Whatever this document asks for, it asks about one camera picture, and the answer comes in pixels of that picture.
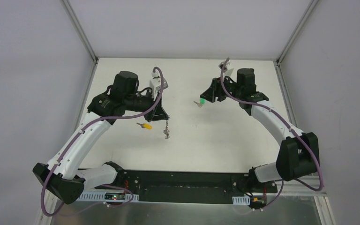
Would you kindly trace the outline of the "green tagged key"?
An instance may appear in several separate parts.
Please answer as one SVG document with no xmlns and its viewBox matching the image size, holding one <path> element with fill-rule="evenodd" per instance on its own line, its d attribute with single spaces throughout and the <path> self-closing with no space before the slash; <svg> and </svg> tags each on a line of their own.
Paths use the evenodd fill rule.
<svg viewBox="0 0 360 225">
<path fill-rule="evenodd" d="M 203 107 L 206 103 L 206 100 L 204 98 L 200 98 L 199 101 L 194 101 L 194 103 L 199 107 Z"/>
</svg>

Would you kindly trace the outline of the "silver keyring with clips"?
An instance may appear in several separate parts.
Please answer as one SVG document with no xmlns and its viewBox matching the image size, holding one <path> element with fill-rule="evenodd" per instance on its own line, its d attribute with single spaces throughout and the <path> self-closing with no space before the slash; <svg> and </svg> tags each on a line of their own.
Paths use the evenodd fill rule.
<svg viewBox="0 0 360 225">
<path fill-rule="evenodd" d="M 170 130 L 169 130 L 169 119 L 165 121 L 165 128 L 163 130 L 163 133 L 165 134 L 165 139 L 170 138 Z"/>
</svg>

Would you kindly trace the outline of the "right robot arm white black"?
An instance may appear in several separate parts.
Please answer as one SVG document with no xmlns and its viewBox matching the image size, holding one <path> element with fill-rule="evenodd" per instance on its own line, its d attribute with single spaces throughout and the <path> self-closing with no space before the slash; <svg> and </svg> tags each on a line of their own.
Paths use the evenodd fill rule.
<svg viewBox="0 0 360 225">
<path fill-rule="evenodd" d="M 259 121 L 279 144 L 275 162 L 250 170 L 252 176 L 247 180 L 248 188 L 259 192 L 268 181 L 290 181 L 317 172 L 317 136 L 293 126 L 276 112 L 269 98 L 256 90 L 254 69 L 238 69 L 235 81 L 229 77 L 229 73 L 226 69 L 223 77 L 213 78 L 209 88 L 200 97 L 211 103 L 230 97 L 238 99 L 240 108 Z"/>
</svg>

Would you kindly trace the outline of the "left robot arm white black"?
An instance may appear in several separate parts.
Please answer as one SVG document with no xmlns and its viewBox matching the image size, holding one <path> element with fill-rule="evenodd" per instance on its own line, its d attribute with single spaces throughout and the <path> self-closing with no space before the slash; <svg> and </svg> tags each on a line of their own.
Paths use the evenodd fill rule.
<svg viewBox="0 0 360 225">
<path fill-rule="evenodd" d="M 168 88 L 160 68 L 154 67 L 150 84 L 139 90 L 138 75 L 120 71 L 106 90 L 95 96 L 87 107 L 83 121 L 62 149 L 46 164 L 37 163 L 33 173 L 43 186 L 64 204 L 75 202 L 84 190 L 109 185 L 120 189 L 124 177 L 112 162 L 79 170 L 97 140 L 116 121 L 143 117 L 147 122 L 168 120 L 162 107 L 163 90 Z"/>
</svg>

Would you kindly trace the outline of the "yellow tagged key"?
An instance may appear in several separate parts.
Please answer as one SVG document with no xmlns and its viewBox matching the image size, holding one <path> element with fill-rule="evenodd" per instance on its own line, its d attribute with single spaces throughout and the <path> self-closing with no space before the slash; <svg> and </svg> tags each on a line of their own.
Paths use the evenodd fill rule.
<svg viewBox="0 0 360 225">
<path fill-rule="evenodd" d="M 148 130 L 152 129 L 152 125 L 147 124 L 147 123 L 137 123 L 137 125 L 139 125 L 141 128 L 144 128 L 144 129 L 148 129 Z"/>
</svg>

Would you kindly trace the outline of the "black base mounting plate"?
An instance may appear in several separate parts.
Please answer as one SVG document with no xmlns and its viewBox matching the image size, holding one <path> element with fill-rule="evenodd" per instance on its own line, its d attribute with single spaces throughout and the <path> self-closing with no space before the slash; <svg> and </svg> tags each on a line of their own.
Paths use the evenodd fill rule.
<svg viewBox="0 0 360 225">
<path fill-rule="evenodd" d="M 253 181 L 248 173 L 127 170 L 109 185 L 126 188 L 141 202 L 231 204 L 233 197 L 275 194 L 272 181 Z"/>
</svg>

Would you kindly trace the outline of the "aluminium frame post right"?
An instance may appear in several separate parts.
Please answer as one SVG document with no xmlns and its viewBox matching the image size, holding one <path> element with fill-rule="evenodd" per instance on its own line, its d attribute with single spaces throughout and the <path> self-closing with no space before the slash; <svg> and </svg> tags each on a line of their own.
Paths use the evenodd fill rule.
<svg viewBox="0 0 360 225">
<path fill-rule="evenodd" d="M 279 57 L 276 60 L 278 65 L 280 65 L 282 63 L 282 61 L 285 59 L 286 55 L 290 51 L 291 47 L 294 45 L 297 37 L 301 33 L 302 29 L 306 25 L 308 19 L 310 18 L 310 16 L 312 15 L 313 11 L 315 10 L 316 6 L 319 3 L 320 3 L 320 0 L 311 0 L 309 2 L 309 4 L 308 4 L 306 10 L 304 11 L 301 19 L 297 23 L 297 25 L 296 25 L 294 31 L 292 32 L 289 40 L 287 41 L 287 43 L 286 43 L 285 47 L 283 48 L 281 54 L 279 55 Z"/>
</svg>

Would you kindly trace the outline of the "aluminium frame post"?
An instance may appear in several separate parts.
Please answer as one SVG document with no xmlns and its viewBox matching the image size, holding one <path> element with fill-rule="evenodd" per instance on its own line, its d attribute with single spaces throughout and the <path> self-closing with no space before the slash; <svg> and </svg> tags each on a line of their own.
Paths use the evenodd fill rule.
<svg viewBox="0 0 360 225">
<path fill-rule="evenodd" d="M 310 18 L 310 16 L 312 15 L 313 11 L 315 10 L 316 6 L 319 3 L 320 3 L 320 0 L 311 0 L 309 2 L 309 4 L 308 4 L 306 10 L 304 11 L 301 19 L 297 23 L 297 25 L 296 25 L 294 31 L 292 32 L 289 40 L 287 41 L 287 43 L 286 43 L 285 47 L 283 48 L 281 54 L 279 55 L 279 57 L 276 60 L 278 65 L 280 65 L 282 63 L 282 61 L 285 59 L 286 55 L 290 51 L 291 47 L 294 45 L 297 37 L 301 33 L 302 29 L 306 25 L 308 19 Z"/>
<path fill-rule="evenodd" d="M 98 61 L 98 56 L 95 54 L 93 47 L 76 15 L 75 10 L 73 9 L 69 0 L 61 0 L 64 10 L 66 11 L 70 22 L 72 23 L 80 41 L 82 42 L 84 48 L 86 49 L 88 55 L 92 61 L 96 64 Z"/>
</svg>

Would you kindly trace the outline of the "aluminium frame post left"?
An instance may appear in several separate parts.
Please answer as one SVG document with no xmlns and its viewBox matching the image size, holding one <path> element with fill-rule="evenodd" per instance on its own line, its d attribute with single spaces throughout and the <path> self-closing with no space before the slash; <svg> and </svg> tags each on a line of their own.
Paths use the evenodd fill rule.
<svg viewBox="0 0 360 225">
<path fill-rule="evenodd" d="M 76 15 L 75 10 L 73 9 L 69 0 L 61 0 L 64 10 L 66 11 L 70 22 L 72 23 L 80 41 L 82 42 L 84 48 L 86 49 L 88 55 L 92 61 L 96 64 L 98 61 L 98 56 L 95 54 L 93 47 Z"/>
</svg>

